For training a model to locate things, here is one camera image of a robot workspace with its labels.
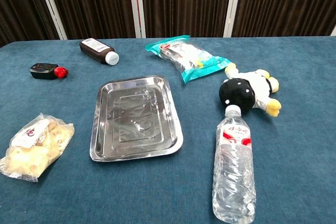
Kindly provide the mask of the silver metal tray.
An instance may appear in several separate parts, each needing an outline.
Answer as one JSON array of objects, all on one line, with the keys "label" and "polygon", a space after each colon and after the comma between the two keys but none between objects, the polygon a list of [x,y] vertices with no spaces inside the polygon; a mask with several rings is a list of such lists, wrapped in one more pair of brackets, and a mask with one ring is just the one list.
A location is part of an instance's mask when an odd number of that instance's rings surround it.
[{"label": "silver metal tray", "polygon": [[90,142],[96,162],[173,154],[183,133],[167,78],[115,80],[98,89]]}]

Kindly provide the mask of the clear bag of snacks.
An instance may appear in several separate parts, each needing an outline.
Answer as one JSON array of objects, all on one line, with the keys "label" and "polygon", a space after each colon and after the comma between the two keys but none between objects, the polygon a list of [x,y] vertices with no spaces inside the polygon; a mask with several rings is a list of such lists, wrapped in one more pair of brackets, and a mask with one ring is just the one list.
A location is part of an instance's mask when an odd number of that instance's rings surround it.
[{"label": "clear bag of snacks", "polygon": [[72,123],[40,113],[11,138],[6,155],[0,159],[0,173],[37,182],[63,154],[74,133]]}]

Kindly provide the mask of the teal snack package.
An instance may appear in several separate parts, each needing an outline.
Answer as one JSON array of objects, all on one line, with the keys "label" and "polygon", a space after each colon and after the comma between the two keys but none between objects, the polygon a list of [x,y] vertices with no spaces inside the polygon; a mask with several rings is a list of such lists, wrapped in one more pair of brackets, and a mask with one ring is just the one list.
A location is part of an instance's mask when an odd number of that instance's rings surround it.
[{"label": "teal snack package", "polygon": [[164,39],[146,45],[145,49],[175,65],[184,83],[223,70],[231,63],[193,45],[189,35]]}]

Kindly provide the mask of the black and white plush toy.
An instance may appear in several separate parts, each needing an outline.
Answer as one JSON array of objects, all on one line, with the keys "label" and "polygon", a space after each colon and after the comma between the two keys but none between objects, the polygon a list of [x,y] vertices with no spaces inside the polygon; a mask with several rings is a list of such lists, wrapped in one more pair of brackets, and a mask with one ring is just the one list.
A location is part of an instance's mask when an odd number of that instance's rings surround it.
[{"label": "black and white plush toy", "polygon": [[242,114],[258,108],[272,117],[279,115],[281,104],[277,99],[270,97],[279,90],[279,81],[269,72],[263,69],[239,72],[231,62],[225,68],[225,74],[227,79],[219,89],[219,98],[225,108],[236,105],[240,107]]}]

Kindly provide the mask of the brown bottle with white cap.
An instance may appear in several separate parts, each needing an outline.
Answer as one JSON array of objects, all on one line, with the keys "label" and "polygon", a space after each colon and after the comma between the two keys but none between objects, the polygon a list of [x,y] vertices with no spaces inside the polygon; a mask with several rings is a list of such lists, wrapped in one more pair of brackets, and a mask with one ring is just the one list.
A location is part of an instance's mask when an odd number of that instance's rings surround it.
[{"label": "brown bottle with white cap", "polygon": [[88,38],[79,43],[81,51],[104,65],[114,66],[119,62],[115,49],[94,39]]}]

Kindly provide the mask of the blue velvet tablecloth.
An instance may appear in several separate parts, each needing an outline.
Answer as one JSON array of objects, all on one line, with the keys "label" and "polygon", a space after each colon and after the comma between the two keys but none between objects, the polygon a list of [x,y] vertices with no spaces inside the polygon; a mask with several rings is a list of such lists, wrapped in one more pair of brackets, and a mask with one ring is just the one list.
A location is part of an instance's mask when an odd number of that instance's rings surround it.
[{"label": "blue velvet tablecloth", "polygon": [[[77,40],[17,41],[0,48],[0,158],[38,114],[73,123],[64,153],[36,183],[0,174],[0,224],[213,224],[216,127],[224,116],[217,72],[184,84],[179,71],[147,52],[152,39],[108,39],[116,66],[83,54]],[[279,80],[276,118],[251,110],[257,192],[255,224],[336,224],[336,36],[193,38],[242,72]],[[35,79],[36,63],[68,70]],[[89,155],[99,87],[158,74],[168,79],[184,142],[174,154],[98,163]]]}]

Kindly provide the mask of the clear plastic water bottle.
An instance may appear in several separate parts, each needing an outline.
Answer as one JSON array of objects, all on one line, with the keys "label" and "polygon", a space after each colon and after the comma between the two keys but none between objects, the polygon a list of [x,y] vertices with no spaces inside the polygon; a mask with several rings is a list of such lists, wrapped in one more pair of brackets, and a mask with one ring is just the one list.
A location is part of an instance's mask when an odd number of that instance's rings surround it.
[{"label": "clear plastic water bottle", "polygon": [[255,219],[251,133],[237,105],[225,109],[216,129],[212,206],[214,215],[229,224],[251,224]]}]

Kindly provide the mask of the dark brown curtain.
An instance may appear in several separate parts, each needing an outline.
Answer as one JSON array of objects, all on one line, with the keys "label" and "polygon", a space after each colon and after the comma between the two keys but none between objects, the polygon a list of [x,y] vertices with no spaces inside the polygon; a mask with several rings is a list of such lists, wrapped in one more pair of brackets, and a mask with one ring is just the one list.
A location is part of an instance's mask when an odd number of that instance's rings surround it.
[{"label": "dark brown curtain", "polygon": [[[134,38],[131,0],[54,0],[68,39]],[[229,0],[140,0],[145,35],[221,37]],[[59,39],[48,0],[0,0],[0,47]],[[328,36],[336,0],[238,0],[234,37]]]}]

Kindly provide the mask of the black bottle with red cap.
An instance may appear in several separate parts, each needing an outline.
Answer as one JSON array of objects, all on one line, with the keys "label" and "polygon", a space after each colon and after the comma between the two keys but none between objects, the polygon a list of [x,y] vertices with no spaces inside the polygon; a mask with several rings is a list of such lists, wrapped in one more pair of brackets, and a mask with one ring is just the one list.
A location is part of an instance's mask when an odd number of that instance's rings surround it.
[{"label": "black bottle with red cap", "polygon": [[68,75],[66,68],[50,63],[36,63],[30,67],[29,72],[33,78],[45,80],[63,79]]}]

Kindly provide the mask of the white partition frame post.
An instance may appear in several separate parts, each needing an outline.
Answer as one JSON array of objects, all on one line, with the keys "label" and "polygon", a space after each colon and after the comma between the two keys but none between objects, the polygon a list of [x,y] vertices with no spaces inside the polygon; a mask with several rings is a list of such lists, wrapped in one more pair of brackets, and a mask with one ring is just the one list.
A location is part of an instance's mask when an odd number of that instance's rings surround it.
[{"label": "white partition frame post", "polygon": [[136,38],[146,38],[143,0],[131,0]]},{"label": "white partition frame post", "polygon": [[223,38],[228,38],[232,36],[237,6],[238,0],[228,0]]},{"label": "white partition frame post", "polygon": [[56,6],[55,0],[45,0],[45,2],[46,2],[46,5],[48,7],[51,18],[53,20],[53,23],[54,23],[55,29],[57,31],[57,34],[59,36],[59,39],[67,40],[68,36],[66,34],[64,25],[62,23],[60,15],[59,15],[59,11],[58,11],[58,8]]}]

